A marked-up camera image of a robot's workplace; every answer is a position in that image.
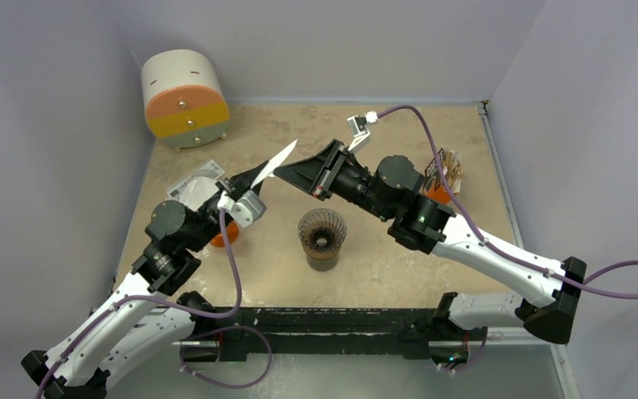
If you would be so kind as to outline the white round drawer cabinet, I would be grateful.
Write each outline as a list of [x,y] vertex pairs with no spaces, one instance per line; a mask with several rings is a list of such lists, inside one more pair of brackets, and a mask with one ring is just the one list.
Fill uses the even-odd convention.
[[213,64],[203,54],[161,52],[144,63],[140,78],[145,123],[157,140],[188,149],[226,135],[229,106]]

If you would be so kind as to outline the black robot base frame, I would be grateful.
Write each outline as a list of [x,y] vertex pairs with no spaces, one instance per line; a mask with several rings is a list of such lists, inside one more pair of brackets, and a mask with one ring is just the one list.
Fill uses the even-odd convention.
[[297,355],[394,355],[458,366],[486,328],[465,330],[437,308],[241,307],[229,318],[191,316],[186,342],[200,343],[223,362],[243,362],[255,353]]

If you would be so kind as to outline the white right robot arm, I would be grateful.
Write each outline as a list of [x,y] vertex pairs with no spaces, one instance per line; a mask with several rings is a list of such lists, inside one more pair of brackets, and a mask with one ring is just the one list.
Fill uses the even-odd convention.
[[586,264],[574,257],[548,259],[471,228],[464,215],[421,194],[425,178],[407,157],[386,156],[369,171],[333,140],[319,154],[273,174],[318,200],[338,195],[389,221],[388,235],[408,250],[451,259],[508,287],[503,294],[445,299],[447,307],[433,316],[441,337],[510,326],[546,342],[569,343]]

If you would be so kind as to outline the clear plastic filter packet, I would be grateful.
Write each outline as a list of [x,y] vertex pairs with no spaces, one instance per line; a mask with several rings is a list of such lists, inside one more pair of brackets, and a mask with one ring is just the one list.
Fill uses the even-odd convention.
[[169,186],[166,190],[167,197],[178,200],[184,189],[198,178],[217,180],[225,174],[225,170],[213,159],[206,160],[189,172],[185,177]]

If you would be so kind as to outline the orange coffee filter box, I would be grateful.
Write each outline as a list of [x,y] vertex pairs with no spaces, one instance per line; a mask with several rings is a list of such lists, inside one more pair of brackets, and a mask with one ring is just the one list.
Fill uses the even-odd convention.
[[444,177],[451,192],[458,195],[463,181],[462,155],[458,151],[446,150],[445,148],[439,149],[438,155],[442,165],[441,172],[438,172],[437,161],[432,159],[425,169],[422,193],[438,203],[449,204],[452,198],[444,187],[441,176]]

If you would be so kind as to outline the grey glass carafe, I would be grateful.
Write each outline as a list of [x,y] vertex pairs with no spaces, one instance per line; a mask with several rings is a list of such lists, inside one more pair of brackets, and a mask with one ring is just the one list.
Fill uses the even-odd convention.
[[309,267],[317,272],[328,272],[330,270],[333,270],[338,264],[338,261],[338,256],[329,259],[314,259],[312,257],[307,258]]

